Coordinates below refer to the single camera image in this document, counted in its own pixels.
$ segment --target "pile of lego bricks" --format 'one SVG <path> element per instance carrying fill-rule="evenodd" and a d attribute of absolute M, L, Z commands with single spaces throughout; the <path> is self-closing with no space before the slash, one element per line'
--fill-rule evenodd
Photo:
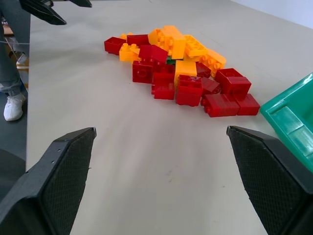
<path fill-rule="evenodd" d="M 133 65 L 133 82 L 151 84 L 155 99 L 204 106 L 210 117 L 257 115 L 260 105 L 248 93 L 251 83 L 226 59 L 173 25 L 150 34 L 111 37 L 105 51 Z"/>

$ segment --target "person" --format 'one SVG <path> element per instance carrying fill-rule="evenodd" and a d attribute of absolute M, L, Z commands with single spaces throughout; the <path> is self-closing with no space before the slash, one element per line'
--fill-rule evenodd
<path fill-rule="evenodd" d="M 22 9 L 19 0 L 0 0 L 0 16 L 6 19 L 17 41 L 23 43 L 19 47 L 29 56 L 30 14 Z M 21 93 L 20 74 L 5 49 L 2 25 L 0 41 L 0 91 L 8 95 L 3 115 L 6 121 L 15 121 L 23 114 L 26 98 Z"/>

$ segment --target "white tabletop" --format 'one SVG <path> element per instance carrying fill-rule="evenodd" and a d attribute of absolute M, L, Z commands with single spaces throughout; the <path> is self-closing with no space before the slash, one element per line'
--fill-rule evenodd
<path fill-rule="evenodd" d="M 274 135 L 256 117 L 210 118 L 155 100 L 103 41 L 174 24 L 227 58 L 263 104 L 310 73 L 313 31 L 224 0 L 57 2 L 67 21 L 31 19 L 27 168 L 57 137 L 96 127 L 73 235 L 265 235 L 242 185 L 228 125 Z"/>

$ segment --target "orange lego brick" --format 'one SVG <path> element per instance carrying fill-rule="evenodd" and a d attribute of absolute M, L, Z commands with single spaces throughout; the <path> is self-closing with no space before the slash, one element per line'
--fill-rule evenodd
<path fill-rule="evenodd" d="M 170 40 L 166 40 L 165 36 L 165 48 L 169 48 L 168 55 L 171 56 L 172 59 L 182 59 L 186 46 L 185 37 L 173 25 L 166 25 L 161 31 L 166 32 L 164 35 L 169 34 L 171 36 Z"/>
<path fill-rule="evenodd" d="M 163 29 L 156 28 L 149 35 L 149 42 L 152 45 L 166 50 L 172 59 L 184 57 L 186 39 L 173 25 L 166 25 Z"/>
<path fill-rule="evenodd" d="M 141 59 L 139 58 L 139 52 L 140 49 L 139 48 L 131 48 L 132 53 L 132 63 L 134 61 L 141 61 Z"/>
<path fill-rule="evenodd" d="M 184 61 L 192 61 L 192 62 L 198 62 L 200 60 L 201 56 L 193 56 L 189 57 L 186 53 L 184 54 Z"/>
<path fill-rule="evenodd" d="M 119 36 L 119 38 L 126 40 L 127 42 L 127 35 L 126 33 L 122 33 L 121 36 Z"/>
<path fill-rule="evenodd" d="M 136 44 L 128 45 L 127 43 L 124 43 L 119 50 L 119 60 L 124 62 L 134 61 L 134 58 L 136 57 L 135 52 L 137 52 L 136 49 L 138 49 Z"/>
<path fill-rule="evenodd" d="M 208 49 L 208 54 L 200 58 L 200 62 L 211 69 L 211 76 L 215 77 L 216 71 L 224 68 L 226 58 L 217 52 Z"/>
<path fill-rule="evenodd" d="M 189 57 L 202 56 L 208 53 L 207 48 L 200 42 L 198 42 L 192 35 L 185 35 L 185 38 L 186 38 L 185 53 Z"/>
<path fill-rule="evenodd" d="M 197 76 L 196 62 L 177 60 L 175 66 L 174 85 L 179 83 L 179 75 Z"/>
<path fill-rule="evenodd" d="M 158 33 L 161 31 L 161 29 L 156 28 L 151 33 L 148 34 L 149 43 L 151 45 L 157 45 L 158 42 Z"/>

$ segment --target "white sneaker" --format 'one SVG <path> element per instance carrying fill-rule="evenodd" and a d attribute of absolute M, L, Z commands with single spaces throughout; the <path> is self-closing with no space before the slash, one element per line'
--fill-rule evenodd
<path fill-rule="evenodd" d="M 25 96 L 19 93 L 16 96 L 8 96 L 7 102 L 4 108 L 4 119 L 6 121 L 15 121 L 21 118 L 23 115 L 22 106 L 26 101 Z"/>

